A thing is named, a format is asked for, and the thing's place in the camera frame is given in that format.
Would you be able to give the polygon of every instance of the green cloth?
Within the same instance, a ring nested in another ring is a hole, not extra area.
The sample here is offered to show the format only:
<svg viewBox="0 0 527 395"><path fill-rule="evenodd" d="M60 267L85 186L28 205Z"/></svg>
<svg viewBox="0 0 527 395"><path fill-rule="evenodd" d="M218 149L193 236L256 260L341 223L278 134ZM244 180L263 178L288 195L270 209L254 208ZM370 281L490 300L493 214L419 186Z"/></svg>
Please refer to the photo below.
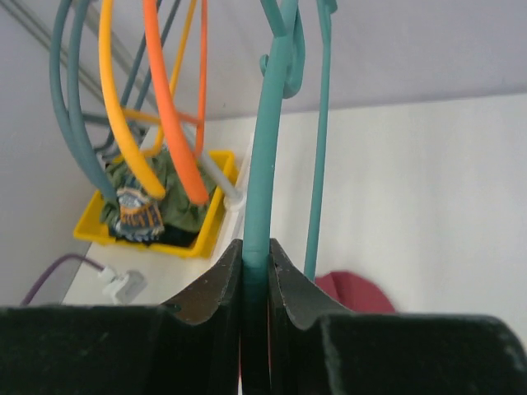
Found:
<svg viewBox="0 0 527 395"><path fill-rule="evenodd" d="M207 215L209 203L197 206L190 202L180 178L175 172L174 164L168 151L161 151L157 156L148 158L147 162L166 190L165 198L158 202L163 224L172 225L187 232L199 232ZM208 195L212 197L216 185L201 166L198 168ZM128 177L133 177L125 161L109 165L106 168L106 174L116 190L124 186ZM116 202L106 200L100 213L100 222L112 226L118 218L119 205Z"/></svg>

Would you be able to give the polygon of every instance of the white plug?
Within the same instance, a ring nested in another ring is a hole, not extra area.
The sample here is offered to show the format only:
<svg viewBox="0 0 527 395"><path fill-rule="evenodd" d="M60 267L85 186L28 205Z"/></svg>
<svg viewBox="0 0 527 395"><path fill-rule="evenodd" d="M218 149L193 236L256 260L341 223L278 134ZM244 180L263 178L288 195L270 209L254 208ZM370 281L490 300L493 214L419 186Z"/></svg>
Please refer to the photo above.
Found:
<svg viewBox="0 0 527 395"><path fill-rule="evenodd" d="M107 284L103 295L109 296L114 304L129 304L147 286L144 275L136 270L129 270L120 276L107 266L99 273L99 278Z"/></svg>

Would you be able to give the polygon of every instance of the curved wire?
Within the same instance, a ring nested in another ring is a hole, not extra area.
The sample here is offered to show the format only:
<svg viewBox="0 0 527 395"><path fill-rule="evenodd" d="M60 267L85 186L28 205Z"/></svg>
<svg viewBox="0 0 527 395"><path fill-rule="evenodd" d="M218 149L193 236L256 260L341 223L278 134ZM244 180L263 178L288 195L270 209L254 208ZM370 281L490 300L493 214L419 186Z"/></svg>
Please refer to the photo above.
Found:
<svg viewBox="0 0 527 395"><path fill-rule="evenodd" d="M192 14L197 0L192 0L185 21L182 40L186 43L189 35ZM174 162L175 170L189 200L194 204L204 204L208 201L208 191L201 178L193 152L181 129L181 121L172 103L172 94L166 77L165 60L159 37L159 24L155 3L152 0L143 0L143 14L145 21L145 35L147 37L147 50L152 70L152 81L156 92L157 106L161 118L161 124L166 133L166 142L170 151L170 157ZM176 68L180 69L183 60L184 46L180 46Z"/></svg>
<svg viewBox="0 0 527 395"><path fill-rule="evenodd" d="M313 175L313 192L311 194L310 224L307 231L305 247L304 274L315 280L316 258L319 250L320 216L322 213L322 195L324 191L324 167L326 159L326 140L328 136L329 110L329 76L331 72L331 10L335 7L325 0L317 0L319 9L320 30L324 46L322 57L322 83L320 87L319 131L316 138L315 174Z"/></svg>
<svg viewBox="0 0 527 395"><path fill-rule="evenodd" d="M203 151L203 140L205 139L205 107L207 106L207 27L208 27L208 5L207 0L201 1L201 53L199 62L199 98L198 118L203 121L196 128L196 147L194 154L199 156Z"/></svg>
<svg viewBox="0 0 527 395"><path fill-rule="evenodd" d="M106 111L108 112L112 130L114 131L115 141L119 145L129 169L135 174L150 196L161 200L165 197L165 188L159 182L159 179L157 179L143 154L139 151L139 147L126 124L126 118L124 117L123 110L121 110L119 97L115 90L110 38L113 5L114 0L103 0L100 9L99 24L100 84L105 99Z"/></svg>
<svg viewBox="0 0 527 395"><path fill-rule="evenodd" d="M157 0L156 9L159 10L159 7L161 6L163 0ZM126 81L126 85L124 86L123 94L121 95L121 105L125 106L128 103L128 99L130 98L130 94L132 93L133 89L133 83L135 82L136 77L138 76L139 68L141 67L141 61L142 57L145 54L145 48L147 46L147 43L145 41L145 35L142 35L141 43L139 44L138 51L136 52L135 59L133 60L132 67L130 68L130 73L128 74L128 80ZM145 88L145 95L148 92L148 88L150 87L150 80L145 80L142 82L141 90ZM112 144L114 144L114 134L111 130L108 131L108 137L106 138L106 141L101 146L95 147L95 152L104 152L107 151ZM119 154L119 148L116 147L115 150L111 153L108 153L106 155L108 156L115 156Z"/></svg>
<svg viewBox="0 0 527 395"><path fill-rule="evenodd" d="M174 22L175 13L178 11L178 8L180 7L180 3L181 3L181 0L175 0L174 4L172 4L172 8L170 9L168 17L166 18L165 27L163 27L163 32L161 33L161 46L165 46L166 38L168 37L170 28L172 27L172 23ZM147 73L147 76L145 77L145 84L143 84L143 86L141 87L141 90L139 91L139 94L138 94L138 98L135 102L135 105L133 106L135 109L141 109L142 103L147 97L148 87L150 86L151 81L152 81L152 71L150 70L150 68L148 68L148 73Z"/></svg>
<svg viewBox="0 0 527 395"><path fill-rule="evenodd" d="M246 372L268 372L267 287L274 165L286 83L291 81L291 73L298 72L291 64L293 31L299 19L298 0L282 0L280 12L287 33L273 38L263 77L245 206L240 337L241 365L245 366L241 371L244 393L270 392L268 374Z"/></svg>
<svg viewBox="0 0 527 395"><path fill-rule="evenodd" d="M73 20L72 33L69 41L68 55L68 109L73 140L77 145L81 158L85 161L94 176L95 186L106 199L116 199L113 185L91 146L90 138L82 116L81 98L79 92L79 57L81 48L82 28L91 0L81 0L77 5Z"/></svg>
<svg viewBox="0 0 527 395"><path fill-rule="evenodd" d="M62 44L64 25L66 23L71 4L72 0L62 0L58 5L51 39L51 46L49 48L49 89L55 117L57 118L58 127L60 128L60 131L63 135L63 139L82 172L92 184L96 185L96 178L77 149L77 144L75 143L71 131L68 110L66 108L66 104L64 103L62 82L60 78L60 47Z"/></svg>

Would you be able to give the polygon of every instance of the fabric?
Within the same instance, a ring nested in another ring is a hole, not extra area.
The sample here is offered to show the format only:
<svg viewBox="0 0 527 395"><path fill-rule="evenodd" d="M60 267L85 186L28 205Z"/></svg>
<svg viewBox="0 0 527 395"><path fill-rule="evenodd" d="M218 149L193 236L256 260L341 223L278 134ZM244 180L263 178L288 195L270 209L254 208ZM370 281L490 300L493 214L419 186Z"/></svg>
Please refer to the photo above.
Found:
<svg viewBox="0 0 527 395"><path fill-rule="evenodd" d="M154 240L143 240L141 241L142 244L145 245L151 245L154 243L158 244L167 244L167 245L174 245L176 247L190 247L192 243L196 240L196 237L198 237L199 232L187 232L185 230L181 230L178 228L175 228L174 226L165 225L165 230L159 235L157 239ZM117 240L127 240L127 241L133 241L137 242L136 240L129 240L126 237L123 237L122 235L110 235L115 237Z"/></svg>
<svg viewBox="0 0 527 395"><path fill-rule="evenodd" d="M165 198L158 202L149 197L126 162L111 164L106 167L106 173L117 190L118 203L106 201L100 221L107 224L110 234L118 239L146 244L165 240L169 241L166 244L188 246L201 229L208 204L196 206L190 202L168 151L147 161L167 191ZM216 185L201 168L199 170L212 196ZM170 232L164 235L167 228Z"/></svg>
<svg viewBox="0 0 527 395"><path fill-rule="evenodd" d="M378 286L351 272L331 272L316 277L315 284L333 299L358 313L390 314L396 311Z"/></svg>

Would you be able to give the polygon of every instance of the red object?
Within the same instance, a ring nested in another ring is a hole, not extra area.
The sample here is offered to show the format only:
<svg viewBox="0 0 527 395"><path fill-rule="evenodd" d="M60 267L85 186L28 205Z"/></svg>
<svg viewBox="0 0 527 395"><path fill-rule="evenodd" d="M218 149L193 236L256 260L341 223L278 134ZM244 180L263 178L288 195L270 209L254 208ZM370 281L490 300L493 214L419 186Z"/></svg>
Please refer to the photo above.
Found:
<svg viewBox="0 0 527 395"><path fill-rule="evenodd" d="M331 272L315 278L326 294L358 313L390 314L395 308L374 283L350 272Z"/></svg>

